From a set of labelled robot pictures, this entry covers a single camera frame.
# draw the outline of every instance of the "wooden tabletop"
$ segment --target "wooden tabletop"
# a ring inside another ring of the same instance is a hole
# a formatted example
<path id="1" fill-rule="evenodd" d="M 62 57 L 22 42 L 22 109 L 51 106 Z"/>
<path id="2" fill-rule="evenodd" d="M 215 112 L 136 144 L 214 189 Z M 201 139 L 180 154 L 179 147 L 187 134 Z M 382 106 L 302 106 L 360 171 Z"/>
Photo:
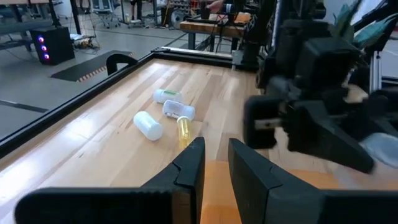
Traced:
<path id="1" fill-rule="evenodd" d="M 150 61 L 0 160 L 0 222 L 14 223 L 17 201 L 37 188 L 138 187 L 162 170 L 180 150 L 176 120 L 152 100 L 158 88 L 179 91 L 196 108 L 192 131 L 205 137 L 206 160 L 226 162 L 228 139 L 242 140 L 243 104 L 258 94 L 255 82 L 253 73 Z M 164 127 L 158 141 L 147 140 L 132 123 L 143 110 Z M 333 180 L 332 163 L 289 152 L 281 130 L 276 137 L 279 145 L 262 155 L 285 169 Z"/>
<path id="2" fill-rule="evenodd" d="M 225 20 L 225 15 L 216 15 L 212 14 L 209 17 L 209 20 Z M 242 23 L 246 23 L 249 18 L 247 15 L 240 14 L 237 16 L 235 21 L 239 21 Z M 183 21 L 180 23 L 180 29 L 184 32 L 199 32 L 204 34 L 214 34 L 218 35 L 221 31 L 221 27 L 218 27 L 216 24 L 206 24 L 202 22 L 188 22 Z M 243 27 L 240 26 L 226 26 L 223 28 L 223 35 L 225 37 L 242 37 L 243 36 Z"/>
<path id="3" fill-rule="evenodd" d="M 337 180 L 331 174 L 304 170 L 287 171 L 319 189 L 340 189 Z M 206 163 L 201 222 L 241 224 L 227 162 L 208 161 Z"/>
<path id="4" fill-rule="evenodd" d="M 28 4 L 28 0 L 0 0 L 0 4 Z M 49 0 L 31 0 L 32 4 L 49 3 Z"/>

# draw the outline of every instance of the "white plastic bottle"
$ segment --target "white plastic bottle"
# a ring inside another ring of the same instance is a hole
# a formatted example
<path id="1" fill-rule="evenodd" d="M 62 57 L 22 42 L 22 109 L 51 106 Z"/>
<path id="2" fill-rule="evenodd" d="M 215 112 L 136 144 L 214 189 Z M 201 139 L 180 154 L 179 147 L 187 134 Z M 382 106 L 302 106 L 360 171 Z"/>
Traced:
<path id="1" fill-rule="evenodd" d="M 176 101 L 167 100 L 163 105 L 163 114 L 175 119 L 185 116 L 189 120 L 193 120 L 195 117 L 195 108 Z"/>
<path id="2" fill-rule="evenodd" d="M 138 112 L 134 116 L 133 122 L 144 136 L 151 141 L 156 141 L 163 135 L 163 126 L 146 111 Z"/>
<path id="3" fill-rule="evenodd" d="M 157 89 L 154 92 L 153 98 L 154 98 L 154 101 L 156 101 L 157 103 L 164 103 L 167 100 L 182 102 L 182 94 L 177 91 L 172 91 L 172 90 Z"/>
<path id="4" fill-rule="evenodd" d="M 374 159 L 371 174 L 364 174 L 349 167 L 340 166 L 334 173 L 339 183 L 347 189 L 394 190 L 398 186 L 398 138 L 374 133 L 360 142 Z"/>

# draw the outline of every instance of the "office chair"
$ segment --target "office chair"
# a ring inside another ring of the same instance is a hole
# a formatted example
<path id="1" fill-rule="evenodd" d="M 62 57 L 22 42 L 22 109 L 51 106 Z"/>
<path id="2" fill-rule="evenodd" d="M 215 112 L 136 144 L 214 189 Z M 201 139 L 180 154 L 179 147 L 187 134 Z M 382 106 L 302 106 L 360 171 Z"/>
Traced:
<path id="1" fill-rule="evenodd" d="M 111 25 L 115 27 L 120 26 L 119 18 L 114 12 L 119 6 L 120 3 L 115 3 L 114 0 L 91 0 L 92 11 L 100 18 L 100 21 L 93 24 L 94 27 L 100 23 L 104 24 L 107 29 L 109 29 Z"/>

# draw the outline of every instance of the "gray floor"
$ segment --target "gray floor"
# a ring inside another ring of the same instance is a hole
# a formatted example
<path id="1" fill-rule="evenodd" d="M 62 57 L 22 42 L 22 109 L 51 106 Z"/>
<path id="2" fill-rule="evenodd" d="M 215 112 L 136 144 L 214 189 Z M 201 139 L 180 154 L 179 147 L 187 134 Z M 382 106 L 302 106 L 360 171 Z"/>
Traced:
<path id="1" fill-rule="evenodd" d="M 76 33 L 75 24 L 71 19 L 72 11 L 69 1 L 64 2 L 56 6 L 55 10 L 60 16 L 62 25 L 67 26 L 71 33 Z M 125 7 L 129 11 L 129 4 L 125 4 Z M 151 9 L 152 4 L 144 3 L 143 15 L 151 13 Z M 120 8 L 116 14 L 121 16 Z M 28 53 L 24 47 L 0 51 L 0 100 L 51 110 L 106 78 L 106 73 L 103 72 L 83 83 L 76 83 L 49 78 L 54 73 L 111 50 L 134 52 L 135 58 L 142 58 L 156 47 L 165 45 L 184 47 L 188 42 L 188 36 L 183 36 L 184 33 L 179 30 L 128 29 L 124 24 L 110 29 L 98 25 L 94 30 L 92 24 L 98 21 L 95 15 L 81 15 L 79 20 L 82 33 L 96 35 L 101 49 L 95 54 L 77 51 L 75 59 L 54 67 L 42 65 L 35 52 Z M 18 38 L 18 35 L 11 35 L 11 37 Z M 198 35 L 197 43 L 199 44 L 205 37 L 205 35 Z M 8 36 L 0 37 L 0 41 L 8 40 Z M 229 50 L 230 42 L 222 41 L 220 52 L 229 52 Z M 0 105 L 0 115 L 0 139 L 42 116 L 38 112 L 3 105 Z"/>

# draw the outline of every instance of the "black floor mat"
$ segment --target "black floor mat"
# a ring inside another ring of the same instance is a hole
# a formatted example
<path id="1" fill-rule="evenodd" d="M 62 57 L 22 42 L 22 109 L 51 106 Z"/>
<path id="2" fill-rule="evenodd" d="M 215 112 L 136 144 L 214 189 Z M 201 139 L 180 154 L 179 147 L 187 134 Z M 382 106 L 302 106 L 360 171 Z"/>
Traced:
<path id="1" fill-rule="evenodd" d="M 134 53 L 131 52 L 112 50 L 88 61 L 62 70 L 61 72 L 55 73 L 51 76 L 51 78 L 58 78 L 71 82 L 83 82 L 106 70 L 106 59 L 112 54 L 125 54 L 131 57 L 134 56 Z"/>

